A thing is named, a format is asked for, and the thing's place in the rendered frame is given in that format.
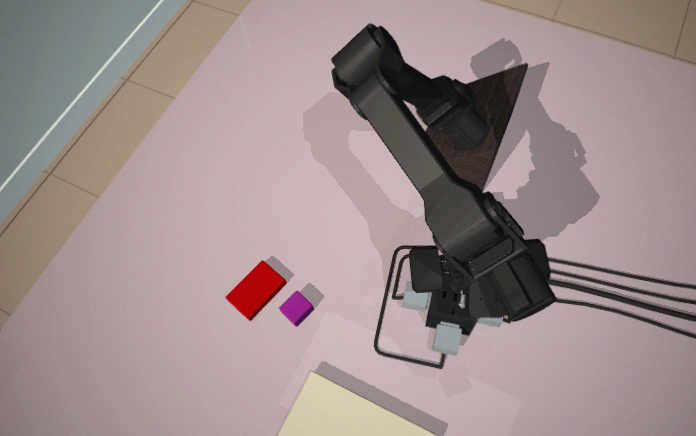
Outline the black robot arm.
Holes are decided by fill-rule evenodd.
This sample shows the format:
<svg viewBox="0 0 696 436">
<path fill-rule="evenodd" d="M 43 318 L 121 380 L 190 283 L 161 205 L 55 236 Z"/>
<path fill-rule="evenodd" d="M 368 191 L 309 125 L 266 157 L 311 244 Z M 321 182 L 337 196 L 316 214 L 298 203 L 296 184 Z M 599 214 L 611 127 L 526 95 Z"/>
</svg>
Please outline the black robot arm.
<svg viewBox="0 0 696 436">
<path fill-rule="evenodd" d="M 477 95 L 446 76 L 430 79 L 407 64 L 392 35 L 369 23 L 332 59 L 334 87 L 368 120 L 424 200 L 440 252 L 460 270 L 465 309 L 474 318 L 527 318 L 557 300 L 523 239 L 492 193 L 451 168 L 411 110 L 455 150 L 480 148 L 494 123 Z M 466 260 L 473 260 L 467 263 Z"/>
</svg>

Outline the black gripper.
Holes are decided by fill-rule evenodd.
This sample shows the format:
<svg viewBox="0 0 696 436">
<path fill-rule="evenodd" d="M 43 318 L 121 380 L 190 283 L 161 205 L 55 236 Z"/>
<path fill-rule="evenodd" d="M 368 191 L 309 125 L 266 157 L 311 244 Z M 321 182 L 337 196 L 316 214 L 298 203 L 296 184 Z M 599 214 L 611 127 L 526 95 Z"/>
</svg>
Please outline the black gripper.
<svg viewBox="0 0 696 436">
<path fill-rule="evenodd" d="M 531 254 L 547 282 L 550 278 L 550 268 L 545 244 L 539 239 L 525 240 L 525 242 L 529 249 L 523 253 Z M 449 272 L 451 287 L 454 291 L 465 291 L 466 286 L 464 280 L 461 280 L 460 270 L 444 255 L 441 255 L 439 259 L 437 246 L 413 247 L 409 251 L 409 261 L 412 290 L 416 293 L 442 290 L 442 272 Z"/>
</svg>

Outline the purple cube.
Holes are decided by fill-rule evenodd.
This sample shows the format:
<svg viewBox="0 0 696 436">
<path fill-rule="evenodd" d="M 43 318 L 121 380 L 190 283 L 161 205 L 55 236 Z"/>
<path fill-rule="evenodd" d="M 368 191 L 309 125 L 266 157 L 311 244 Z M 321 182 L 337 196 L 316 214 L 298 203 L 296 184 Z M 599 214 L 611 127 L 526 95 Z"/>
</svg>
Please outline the purple cube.
<svg viewBox="0 0 696 436">
<path fill-rule="evenodd" d="M 279 310 L 297 327 L 313 310 L 313 305 L 298 291 L 296 291 Z"/>
</svg>

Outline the beige flat rectangular block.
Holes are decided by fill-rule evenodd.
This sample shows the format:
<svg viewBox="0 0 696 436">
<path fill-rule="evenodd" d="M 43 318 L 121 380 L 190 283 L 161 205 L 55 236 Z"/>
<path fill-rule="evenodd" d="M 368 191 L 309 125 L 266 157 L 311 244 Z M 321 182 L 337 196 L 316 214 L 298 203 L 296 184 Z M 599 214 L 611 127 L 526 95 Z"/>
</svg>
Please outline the beige flat rectangular block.
<svg viewBox="0 0 696 436">
<path fill-rule="evenodd" d="M 310 371 L 278 436 L 438 436 Z"/>
</svg>

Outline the red rectangular block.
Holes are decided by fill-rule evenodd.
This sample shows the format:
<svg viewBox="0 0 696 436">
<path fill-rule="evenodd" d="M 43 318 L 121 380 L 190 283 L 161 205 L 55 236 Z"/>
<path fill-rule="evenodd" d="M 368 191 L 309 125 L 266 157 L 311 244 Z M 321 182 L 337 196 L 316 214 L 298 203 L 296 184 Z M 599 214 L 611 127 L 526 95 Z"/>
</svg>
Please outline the red rectangular block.
<svg viewBox="0 0 696 436">
<path fill-rule="evenodd" d="M 251 321 L 286 284 L 286 280 L 262 260 L 225 299 Z"/>
</svg>

